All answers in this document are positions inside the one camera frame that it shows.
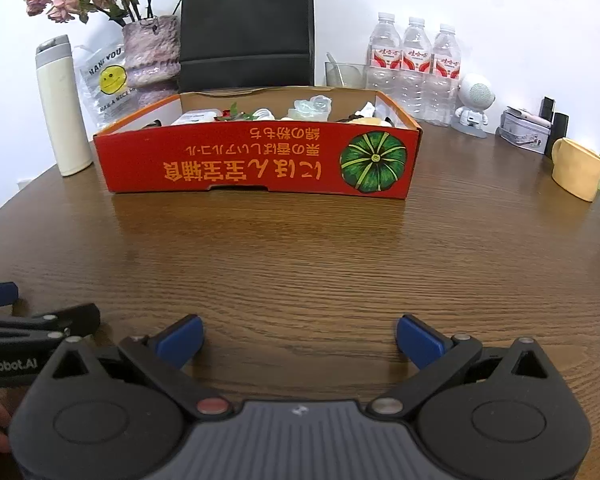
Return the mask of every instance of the astronaut figurine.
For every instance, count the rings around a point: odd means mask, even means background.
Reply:
[[[489,119],[484,111],[496,100],[491,83],[481,75],[467,74],[460,82],[459,97],[464,106],[456,110],[451,127],[464,134],[486,137],[482,127],[489,124]]]

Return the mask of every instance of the box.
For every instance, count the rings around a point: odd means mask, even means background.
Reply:
[[[294,101],[323,94],[330,120],[367,102],[395,128],[304,121],[230,121],[167,126],[183,112],[217,108],[286,116]],[[269,191],[405,198],[422,130],[381,92],[284,87],[192,92],[140,110],[94,136],[112,192],[265,187]]]
[[[496,133],[523,150],[544,153],[550,131],[540,124],[504,112]]]

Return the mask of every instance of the smiley face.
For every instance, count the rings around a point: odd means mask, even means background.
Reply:
[[[100,90],[107,95],[115,94],[126,83],[126,70],[120,65],[106,67],[100,73]]]

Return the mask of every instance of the pumpkin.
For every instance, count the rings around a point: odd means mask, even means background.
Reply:
[[[386,132],[351,139],[340,154],[342,178],[362,193],[386,191],[404,174],[407,148]]]

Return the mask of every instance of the black paper bag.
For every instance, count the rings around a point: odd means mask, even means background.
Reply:
[[[314,84],[314,0],[182,0],[180,91]]]

